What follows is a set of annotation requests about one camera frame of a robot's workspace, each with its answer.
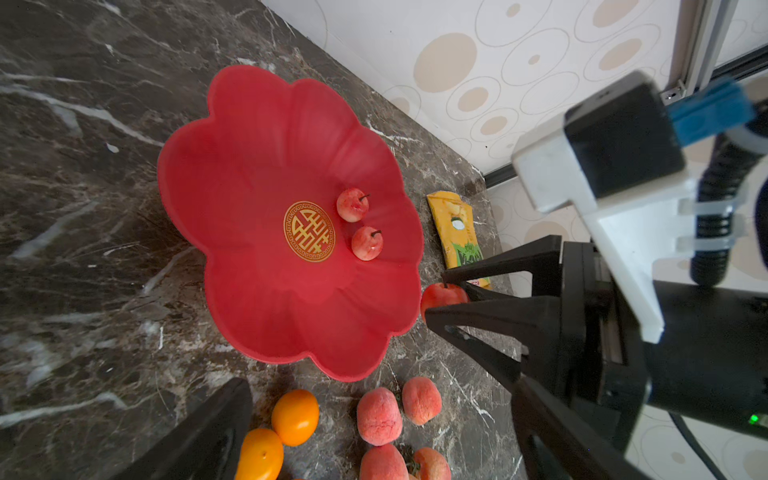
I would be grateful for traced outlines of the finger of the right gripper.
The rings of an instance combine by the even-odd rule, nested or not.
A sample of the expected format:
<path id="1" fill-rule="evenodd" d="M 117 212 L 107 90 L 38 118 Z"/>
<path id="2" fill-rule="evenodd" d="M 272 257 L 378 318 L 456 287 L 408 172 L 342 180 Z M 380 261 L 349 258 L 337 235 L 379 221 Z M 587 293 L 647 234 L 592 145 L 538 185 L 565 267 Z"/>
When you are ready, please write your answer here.
<path id="1" fill-rule="evenodd" d="M 562 288 L 561 247 L 560 235 L 548 235 L 488 259 L 448 269 L 442 274 L 442 280 L 458 285 L 462 281 L 525 271 L 532 275 L 533 297 L 559 298 Z"/>
<path id="2" fill-rule="evenodd" d="M 523 376 L 552 392 L 559 388 L 557 297 L 505 297 L 436 307 L 426 311 L 426 323 L 509 391 Z"/>

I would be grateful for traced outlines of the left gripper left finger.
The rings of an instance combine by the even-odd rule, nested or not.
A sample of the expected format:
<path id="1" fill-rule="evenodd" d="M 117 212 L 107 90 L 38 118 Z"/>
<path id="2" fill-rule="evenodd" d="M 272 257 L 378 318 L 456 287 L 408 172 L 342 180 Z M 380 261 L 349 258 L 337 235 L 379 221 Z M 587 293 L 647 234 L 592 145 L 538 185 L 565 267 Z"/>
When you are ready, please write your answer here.
<path id="1" fill-rule="evenodd" d="M 249 431 L 248 382 L 232 378 L 116 479 L 233 479 Z"/>

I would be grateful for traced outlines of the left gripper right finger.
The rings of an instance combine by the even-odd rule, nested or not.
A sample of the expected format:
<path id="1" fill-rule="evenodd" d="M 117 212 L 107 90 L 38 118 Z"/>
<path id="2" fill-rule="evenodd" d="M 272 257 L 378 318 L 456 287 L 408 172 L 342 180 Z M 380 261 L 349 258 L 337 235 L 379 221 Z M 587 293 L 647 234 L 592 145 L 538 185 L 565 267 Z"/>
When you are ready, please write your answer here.
<path id="1" fill-rule="evenodd" d="M 530 479 L 644 479 L 587 423 L 538 382 L 512 389 L 516 437 Z"/>

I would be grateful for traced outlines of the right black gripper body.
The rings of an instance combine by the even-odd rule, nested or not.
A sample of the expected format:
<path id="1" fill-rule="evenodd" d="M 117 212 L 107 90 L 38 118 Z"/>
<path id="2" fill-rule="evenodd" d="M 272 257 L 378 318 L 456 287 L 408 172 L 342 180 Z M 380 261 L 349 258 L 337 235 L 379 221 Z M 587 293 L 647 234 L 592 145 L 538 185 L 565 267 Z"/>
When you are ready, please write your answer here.
<path id="1" fill-rule="evenodd" d="M 639 412 L 650 390 L 639 322 L 593 244 L 563 244 L 560 300 L 557 395 Z"/>

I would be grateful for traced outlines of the small red apple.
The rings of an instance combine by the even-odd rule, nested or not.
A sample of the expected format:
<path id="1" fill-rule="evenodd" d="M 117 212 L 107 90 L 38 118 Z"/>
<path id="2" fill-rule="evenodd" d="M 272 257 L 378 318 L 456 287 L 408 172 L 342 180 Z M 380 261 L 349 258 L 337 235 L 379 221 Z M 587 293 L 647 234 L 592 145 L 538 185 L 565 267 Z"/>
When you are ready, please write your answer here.
<path id="1" fill-rule="evenodd" d="M 353 254 L 361 261 L 376 259 L 383 250 L 383 234 L 371 226 L 359 228 L 351 240 Z"/>
<path id="2" fill-rule="evenodd" d="M 436 283 L 429 285 L 422 293 L 420 301 L 420 316 L 426 321 L 426 311 L 456 304 L 469 303 L 467 293 L 458 285 L 449 283 Z"/>
<path id="3" fill-rule="evenodd" d="M 368 197 L 369 195 L 359 188 L 343 191 L 336 201 L 338 215 L 349 223 L 361 221 L 370 209 Z"/>

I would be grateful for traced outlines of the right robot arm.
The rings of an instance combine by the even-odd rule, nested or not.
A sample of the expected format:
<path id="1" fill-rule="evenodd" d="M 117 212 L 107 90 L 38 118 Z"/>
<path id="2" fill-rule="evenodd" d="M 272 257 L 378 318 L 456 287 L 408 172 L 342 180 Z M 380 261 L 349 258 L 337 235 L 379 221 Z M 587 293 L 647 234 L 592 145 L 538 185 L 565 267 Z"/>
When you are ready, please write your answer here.
<path id="1" fill-rule="evenodd" d="M 532 203 L 570 204 L 591 239 L 552 235 L 445 272 L 465 304 L 428 327 L 512 395 L 532 479 L 637 479 L 623 457 L 639 410 L 767 434 L 767 299 L 721 282 L 767 113 L 716 135 L 692 179 L 654 98 L 585 101 L 514 158 Z"/>

